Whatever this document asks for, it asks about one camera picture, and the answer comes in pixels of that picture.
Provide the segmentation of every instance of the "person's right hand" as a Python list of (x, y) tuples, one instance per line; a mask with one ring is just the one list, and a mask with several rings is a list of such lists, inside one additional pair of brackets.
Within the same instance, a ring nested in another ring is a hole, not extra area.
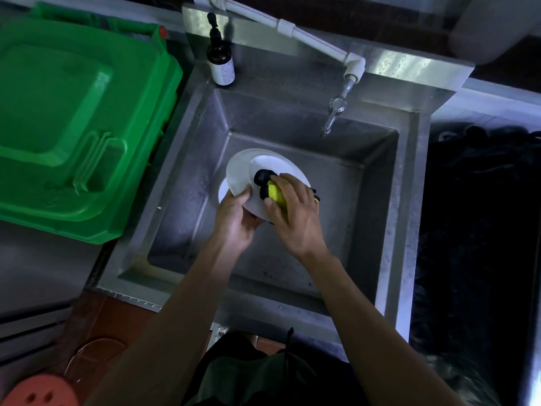
[(319, 202), (314, 199), (314, 192), (292, 175), (273, 175), (270, 179), (282, 191), (287, 216), (271, 198), (264, 199), (267, 213), (288, 252), (306, 267), (310, 259), (329, 253), (321, 233)]

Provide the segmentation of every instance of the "person's right arm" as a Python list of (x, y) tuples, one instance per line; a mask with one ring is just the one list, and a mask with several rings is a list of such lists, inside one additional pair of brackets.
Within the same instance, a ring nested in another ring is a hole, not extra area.
[(346, 355), (370, 405), (462, 405), (357, 288), (321, 232), (319, 203), (312, 190), (289, 174), (271, 178), (287, 202), (265, 200), (276, 232), (287, 250), (314, 279), (340, 335)]

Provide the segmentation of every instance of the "person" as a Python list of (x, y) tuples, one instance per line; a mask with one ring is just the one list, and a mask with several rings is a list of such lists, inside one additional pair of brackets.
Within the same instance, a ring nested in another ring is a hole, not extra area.
[[(220, 203), (214, 231), (192, 268), (86, 405), (307, 401), (461, 405), (459, 397), (375, 309), (340, 260), (329, 252), (322, 236), (319, 203), (312, 190), (288, 174), (271, 179), (283, 192), (287, 214), (267, 198), (264, 203), (268, 214), (287, 251), (299, 260), (321, 291), (351, 366), (337, 359), (334, 363), (314, 362), (309, 356), (303, 359), (289, 353), (287, 347), (272, 356), (252, 347), (255, 352), (246, 355), (251, 353), (246, 349), (250, 343), (241, 334), (224, 335), (199, 362), (233, 267), (262, 223), (242, 206), (251, 195), (247, 187), (236, 197), (229, 192)], [(220, 351), (229, 355), (221, 356)], [(343, 365), (352, 369), (360, 391), (339, 386), (347, 382), (342, 378), (347, 375)]]

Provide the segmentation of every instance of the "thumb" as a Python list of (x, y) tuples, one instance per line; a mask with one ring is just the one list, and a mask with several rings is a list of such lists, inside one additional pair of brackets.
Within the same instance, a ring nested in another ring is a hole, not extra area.
[(282, 216), (282, 210), (280, 209), (278, 204), (274, 202), (274, 199), (267, 197), (263, 200), (263, 203), (265, 204), (267, 213), (269, 214), (269, 217), (272, 219), (274, 226), (276, 226), (277, 228), (285, 226), (286, 221), (284, 220)]
[(244, 191), (242, 191), (239, 195), (235, 197), (235, 201), (237, 201), (240, 205), (244, 205), (247, 203), (247, 201), (252, 196), (252, 185), (248, 184)]

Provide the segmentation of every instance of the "soap bottle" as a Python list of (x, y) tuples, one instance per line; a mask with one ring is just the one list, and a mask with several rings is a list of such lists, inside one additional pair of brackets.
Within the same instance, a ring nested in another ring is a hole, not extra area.
[(210, 45), (207, 48), (207, 59), (214, 82), (218, 85), (229, 85), (235, 80), (233, 56), (229, 44), (222, 40), (218, 30), (216, 14), (207, 14), (210, 29)]

